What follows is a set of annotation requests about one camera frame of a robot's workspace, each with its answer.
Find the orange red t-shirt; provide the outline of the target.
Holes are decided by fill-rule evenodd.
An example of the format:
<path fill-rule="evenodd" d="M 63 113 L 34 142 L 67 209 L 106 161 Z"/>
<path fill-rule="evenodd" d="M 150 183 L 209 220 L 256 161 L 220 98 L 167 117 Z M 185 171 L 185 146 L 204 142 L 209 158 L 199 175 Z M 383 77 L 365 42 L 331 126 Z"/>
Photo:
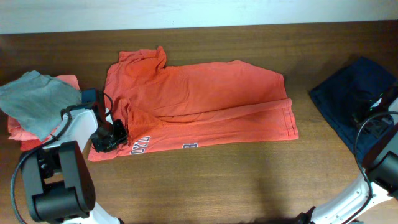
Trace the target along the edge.
<path fill-rule="evenodd" d="M 121 52 L 104 91 L 127 131 L 102 161 L 174 149 L 299 138 L 284 78 L 240 60 L 168 66 L 162 47 Z"/>

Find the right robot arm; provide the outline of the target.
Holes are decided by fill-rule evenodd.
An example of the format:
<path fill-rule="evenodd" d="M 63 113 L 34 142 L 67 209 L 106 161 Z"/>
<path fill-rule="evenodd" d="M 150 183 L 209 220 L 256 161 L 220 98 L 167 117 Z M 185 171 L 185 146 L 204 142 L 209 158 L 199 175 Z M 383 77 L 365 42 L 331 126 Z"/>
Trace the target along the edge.
<path fill-rule="evenodd" d="M 306 213 L 295 223 L 350 223 L 373 206 L 397 198 L 397 88 L 380 93 L 340 91 L 312 93 L 330 126 L 346 141 L 360 174 L 339 195 Z"/>

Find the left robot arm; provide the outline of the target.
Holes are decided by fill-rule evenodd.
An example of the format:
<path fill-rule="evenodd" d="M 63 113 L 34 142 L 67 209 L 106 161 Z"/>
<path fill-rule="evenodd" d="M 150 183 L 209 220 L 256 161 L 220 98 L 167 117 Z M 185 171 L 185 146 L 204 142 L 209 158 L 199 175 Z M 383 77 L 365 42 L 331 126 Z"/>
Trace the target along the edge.
<path fill-rule="evenodd" d="M 35 222 L 113 223 L 96 201 L 95 186 L 83 158 L 88 141 L 96 152 L 110 152 L 126 142 L 120 120 L 113 121 L 104 103 L 87 102 L 61 111 L 54 137 L 21 156 L 25 196 Z"/>

